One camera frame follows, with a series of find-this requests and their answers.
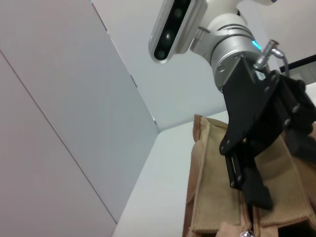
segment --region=black metal bracket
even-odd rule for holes
[[[226,159],[230,186],[243,191],[248,205],[271,209],[272,199],[254,158],[284,130],[289,131],[290,144],[297,137],[293,131],[301,135],[295,143],[302,149],[303,137],[313,129],[316,108],[304,82],[277,71],[262,72],[266,79],[260,80],[253,63],[241,58],[223,88],[229,124],[220,153]],[[308,147],[310,160],[316,162],[316,142],[310,141]]]

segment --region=blue indicator light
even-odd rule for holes
[[[261,50],[261,46],[257,43],[257,41],[254,40],[252,43],[254,46]]]

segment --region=screw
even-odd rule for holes
[[[298,110],[300,109],[300,105],[298,104],[297,106],[295,106],[293,109],[292,109],[292,113],[296,113],[298,112]]]
[[[288,119],[284,122],[284,125],[285,125],[285,126],[288,126],[290,123],[291,123],[291,119],[288,118]]]
[[[217,70],[223,72],[225,70],[225,67],[223,65],[219,65]]]

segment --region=camera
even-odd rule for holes
[[[185,53],[206,12],[205,0],[165,0],[149,40],[149,52],[158,63]]]

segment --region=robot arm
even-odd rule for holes
[[[255,1],[269,5],[276,0]],[[271,209],[272,199],[254,158],[285,131],[290,152],[316,162],[316,142],[308,137],[316,108],[302,81],[266,67],[272,54],[285,60],[284,53],[274,40],[261,52],[246,21],[237,15],[239,2],[165,0],[149,51],[153,60],[166,63],[191,45],[191,51],[210,64],[229,115],[219,147],[226,159],[229,185],[242,190],[249,206]]]
[[[165,0],[150,37],[153,60],[166,63],[191,45],[191,51],[209,62],[215,84],[222,91],[240,54],[253,60],[261,54],[245,19],[237,15],[241,1]],[[275,0],[254,1],[271,5]]]

